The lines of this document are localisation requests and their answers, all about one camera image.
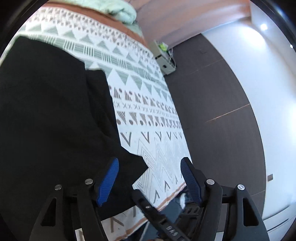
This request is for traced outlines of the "large black shirt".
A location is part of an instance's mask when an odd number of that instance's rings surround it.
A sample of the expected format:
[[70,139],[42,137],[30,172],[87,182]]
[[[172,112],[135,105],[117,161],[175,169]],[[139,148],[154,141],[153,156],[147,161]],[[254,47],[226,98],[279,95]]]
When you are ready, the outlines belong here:
[[102,70],[52,45],[18,37],[1,65],[1,216],[17,240],[28,240],[58,184],[76,186],[111,158],[119,173],[103,219],[133,206],[143,158],[121,146]]

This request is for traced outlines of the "patterned white bedspread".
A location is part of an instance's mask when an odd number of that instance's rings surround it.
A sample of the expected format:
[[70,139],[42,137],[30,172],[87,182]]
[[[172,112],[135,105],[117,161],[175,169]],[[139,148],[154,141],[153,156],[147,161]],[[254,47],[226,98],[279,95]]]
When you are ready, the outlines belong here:
[[60,48],[87,70],[102,70],[112,97],[121,145],[148,169],[134,183],[164,209],[184,189],[180,161],[190,153],[165,78],[144,39],[88,7],[46,3],[17,30]]

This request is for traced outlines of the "white bedside table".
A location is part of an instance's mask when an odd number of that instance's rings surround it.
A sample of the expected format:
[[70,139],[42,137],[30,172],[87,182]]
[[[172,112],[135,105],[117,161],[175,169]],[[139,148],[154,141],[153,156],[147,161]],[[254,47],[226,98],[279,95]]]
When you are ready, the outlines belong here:
[[169,49],[166,52],[159,48],[158,41],[154,41],[154,57],[161,69],[163,75],[169,75],[176,70],[176,63],[173,59],[173,49]]

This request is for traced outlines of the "green item on bedside table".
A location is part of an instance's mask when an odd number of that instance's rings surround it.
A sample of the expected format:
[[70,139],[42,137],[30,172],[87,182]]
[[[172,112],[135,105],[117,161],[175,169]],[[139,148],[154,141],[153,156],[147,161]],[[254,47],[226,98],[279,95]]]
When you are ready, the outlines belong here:
[[168,45],[165,44],[164,42],[162,42],[162,43],[159,43],[159,48],[160,48],[162,51],[166,52],[166,51],[168,50]]

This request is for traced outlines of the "right pink curtain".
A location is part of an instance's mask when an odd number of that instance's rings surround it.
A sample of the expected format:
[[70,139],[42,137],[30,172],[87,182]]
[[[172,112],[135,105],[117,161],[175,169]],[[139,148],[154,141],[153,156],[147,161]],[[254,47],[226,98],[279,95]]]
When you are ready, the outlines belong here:
[[250,1],[128,1],[147,42],[157,40],[170,47],[219,25],[250,16]]

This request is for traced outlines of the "mint green duvet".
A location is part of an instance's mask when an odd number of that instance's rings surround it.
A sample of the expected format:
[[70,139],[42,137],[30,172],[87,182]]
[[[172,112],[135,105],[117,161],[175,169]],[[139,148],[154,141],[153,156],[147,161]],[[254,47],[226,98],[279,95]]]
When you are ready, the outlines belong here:
[[76,1],[79,6],[90,8],[101,13],[111,15],[123,23],[128,29],[143,37],[142,30],[137,23],[137,12],[134,7],[126,1],[114,0],[86,0]]

